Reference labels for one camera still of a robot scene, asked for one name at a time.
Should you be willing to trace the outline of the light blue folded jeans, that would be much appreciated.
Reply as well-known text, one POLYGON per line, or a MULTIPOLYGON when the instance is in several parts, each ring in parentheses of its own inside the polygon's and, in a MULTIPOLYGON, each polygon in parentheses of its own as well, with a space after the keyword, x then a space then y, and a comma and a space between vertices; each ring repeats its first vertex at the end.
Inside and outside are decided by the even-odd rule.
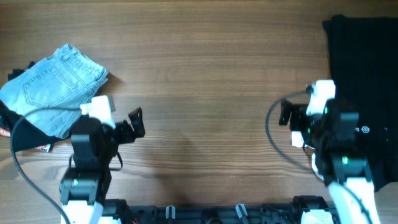
POLYGON ((65 139, 91 101, 108 81, 108 71, 71 44, 58 48, 1 88, 1 101, 20 115, 37 108, 27 120, 48 136, 65 139))

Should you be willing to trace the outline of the black polo shirt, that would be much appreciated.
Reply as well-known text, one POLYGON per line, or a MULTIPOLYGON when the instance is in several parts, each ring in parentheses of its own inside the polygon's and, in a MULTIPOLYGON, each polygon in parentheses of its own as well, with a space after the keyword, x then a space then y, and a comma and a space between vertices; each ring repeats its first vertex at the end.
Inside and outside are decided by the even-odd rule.
POLYGON ((397 182, 397 18, 334 15, 322 25, 336 97, 358 110, 356 146, 379 191, 397 182))

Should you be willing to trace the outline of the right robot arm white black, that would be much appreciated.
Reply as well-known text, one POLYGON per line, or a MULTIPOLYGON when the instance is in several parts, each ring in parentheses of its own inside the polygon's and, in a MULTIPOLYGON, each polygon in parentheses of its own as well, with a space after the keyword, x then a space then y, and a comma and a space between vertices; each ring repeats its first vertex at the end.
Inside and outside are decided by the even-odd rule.
POLYGON ((281 102, 279 123, 297 133, 292 144, 310 147, 312 171, 328 188, 341 223, 379 223, 367 157, 356 146, 359 114, 345 100, 327 100, 320 113, 308 105, 281 102))

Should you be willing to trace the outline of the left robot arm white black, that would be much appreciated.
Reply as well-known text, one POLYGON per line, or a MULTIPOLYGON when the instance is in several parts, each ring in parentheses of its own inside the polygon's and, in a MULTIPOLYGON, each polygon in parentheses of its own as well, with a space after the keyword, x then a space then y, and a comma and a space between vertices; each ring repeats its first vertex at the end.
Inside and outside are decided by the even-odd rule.
POLYGON ((140 223, 125 199, 107 199, 119 145, 144 137, 142 109, 115 127, 83 115, 73 126, 73 154, 60 182, 60 201, 67 223, 140 223))

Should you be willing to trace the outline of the black folded shirt under jeans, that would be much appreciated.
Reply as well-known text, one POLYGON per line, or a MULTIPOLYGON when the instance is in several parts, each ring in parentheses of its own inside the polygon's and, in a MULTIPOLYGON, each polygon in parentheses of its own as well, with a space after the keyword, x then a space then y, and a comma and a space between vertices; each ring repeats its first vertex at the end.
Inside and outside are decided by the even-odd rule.
MULTIPOLYGON (((1 93, 1 136, 9 138, 11 137, 17 120, 22 116, 13 110, 10 110, 3 102, 3 100, 7 99, 7 94, 8 92, 6 92, 6 94, 1 93)), ((37 148, 42 151, 49 152, 55 142, 61 141, 61 139, 56 136, 48 136, 25 118, 20 122, 15 133, 15 137, 17 138, 17 151, 37 148)))

